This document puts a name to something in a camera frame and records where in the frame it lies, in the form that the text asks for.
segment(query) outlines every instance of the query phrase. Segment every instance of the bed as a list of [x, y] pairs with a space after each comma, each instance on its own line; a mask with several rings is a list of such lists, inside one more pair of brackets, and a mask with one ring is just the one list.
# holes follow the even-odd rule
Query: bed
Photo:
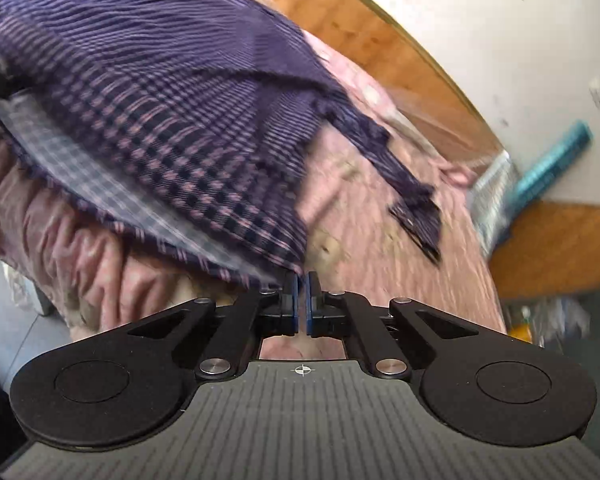
[[[307, 30], [306, 39], [356, 106], [387, 127], [392, 152], [436, 188], [442, 262], [433, 265], [386, 212], [393, 189], [331, 126], [309, 147], [296, 205], [308, 227], [304, 270], [327, 290], [373, 304], [409, 296], [503, 331], [466, 191], [501, 146], [443, 70], [366, 0], [260, 0]], [[23, 171], [0, 133], [0, 259], [48, 296], [74, 339], [197, 296], [229, 303], [240, 283], [211, 278], [131, 241], [75, 206], [62, 190]], [[338, 356], [330, 342], [277, 340], [262, 356]]]

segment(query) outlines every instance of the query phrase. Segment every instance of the purple plaid fabric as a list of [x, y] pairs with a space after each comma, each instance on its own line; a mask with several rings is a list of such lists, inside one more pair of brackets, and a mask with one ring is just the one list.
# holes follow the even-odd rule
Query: purple plaid fabric
[[26, 168], [35, 170], [32, 176], [67, 192], [79, 210], [95, 210], [99, 221], [117, 234], [129, 234], [150, 250], [228, 282], [280, 281], [279, 267], [226, 247], [132, 177], [91, 156], [58, 128], [29, 91], [0, 99], [0, 133]]
[[306, 147], [334, 124], [437, 254], [440, 212], [292, 22], [253, 0], [0, 0], [0, 54], [64, 131], [195, 225], [299, 270]]

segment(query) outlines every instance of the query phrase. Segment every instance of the wooden headboard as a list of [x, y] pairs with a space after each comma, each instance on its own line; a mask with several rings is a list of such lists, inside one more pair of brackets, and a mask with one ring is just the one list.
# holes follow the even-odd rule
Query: wooden headboard
[[[462, 144], [456, 150], [461, 160], [471, 158], [471, 154], [475, 158], [475, 153], [493, 154], [501, 150], [497, 137], [442, 67], [372, 0], [272, 2], [304, 30], [364, 68], [385, 88], [408, 90], [423, 102], [449, 110], [447, 115], [452, 117], [452, 124], [465, 125], [461, 139], [457, 139]], [[427, 131], [431, 126], [409, 118], [446, 155], [444, 146], [431, 138], [436, 132]]]
[[[364, 68], [386, 88], [401, 88], [452, 109], [467, 152], [502, 146], [440, 65], [371, 0], [272, 0], [300, 27]], [[423, 125], [416, 126], [424, 131]], [[512, 226], [490, 261], [501, 298], [531, 298], [600, 287], [600, 207], [538, 202]]]

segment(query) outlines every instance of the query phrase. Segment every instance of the white wall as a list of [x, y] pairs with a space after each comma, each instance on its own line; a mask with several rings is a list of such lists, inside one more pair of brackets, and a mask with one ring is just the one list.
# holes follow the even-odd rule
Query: white wall
[[522, 170], [576, 119], [594, 145], [549, 192], [600, 203], [600, 0], [375, 0], [442, 65]]

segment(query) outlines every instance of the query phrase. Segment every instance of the pink blanket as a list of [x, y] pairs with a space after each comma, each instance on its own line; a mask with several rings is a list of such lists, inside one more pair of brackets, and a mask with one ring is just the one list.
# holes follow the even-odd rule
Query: pink blanket
[[[380, 85], [350, 60], [307, 35], [354, 102], [382, 123], [395, 107]], [[386, 305], [409, 296], [456, 316], [503, 330], [493, 282], [480, 256], [455, 187], [463, 168], [424, 155], [400, 133], [392, 150], [419, 179], [436, 186], [443, 215], [442, 264], [433, 266], [386, 211], [394, 190], [338, 131], [325, 126], [310, 147], [308, 174], [297, 209], [310, 232], [306, 268], [320, 272], [327, 289], [345, 289]], [[226, 304], [235, 286], [183, 269], [120, 239], [76, 212], [62, 196], [17, 168], [0, 138], [0, 259], [33, 279], [80, 338], [196, 296]], [[340, 356], [339, 345], [277, 338], [263, 356]]]

